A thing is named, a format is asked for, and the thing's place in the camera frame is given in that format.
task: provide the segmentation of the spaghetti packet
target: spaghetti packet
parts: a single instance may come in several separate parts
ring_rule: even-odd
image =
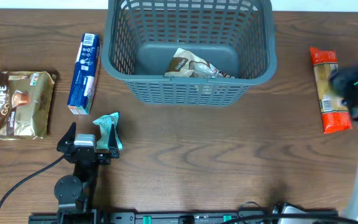
[[[313,61],[324,134],[352,129],[347,107],[342,104],[342,98],[336,96],[329,86],[331,73],[338,70],[335,51],[322,51],[311,47],[310,54]]]

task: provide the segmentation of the blue box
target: blue box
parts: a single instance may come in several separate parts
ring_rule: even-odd
[[[73,114],[89,114],[99,73],[98,34],[85,33],[75,62],[67,106]]]

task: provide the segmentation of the wooden surface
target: wooden surface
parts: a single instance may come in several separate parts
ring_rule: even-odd
[[[287,200],[307,208],[342,210],[352,193],[357,128],[323,135],[310,46],[337,50],[339,65],[358,61],[358,14],[274,12],[278,70],[228,108],[149,106],[123,82],[100,71],[89,116],[66,103],[84,32],[103,34],[106,11],[0,10],[0,70],[57,71],[48,139],[0,141],[0,199],[18,181],[60,154],[56,143],[98,134],[92,121],[121,113],[125,150],[102,167],[96,205],[144,211],[229,210],[246,201]],[[19,187],[1,223],[27,223],[32,212],[56,212],[56,181],[71,174],[63,161]]]

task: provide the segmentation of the basket bottom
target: basket bottom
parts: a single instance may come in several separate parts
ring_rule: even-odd
[[[141,45],[136,54],[135,74],[163,75],[178,48],[190,50],[230,76],[239,76],[239,59],[231,46],[174,42],[147,42]]]

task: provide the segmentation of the plastic basket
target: plastic basket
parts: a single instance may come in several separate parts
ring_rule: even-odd
[[[102,63],[145,103],[227,106],[277,69],[269,0],[110,0]],[[177,48],[235,78],[163,77]]]

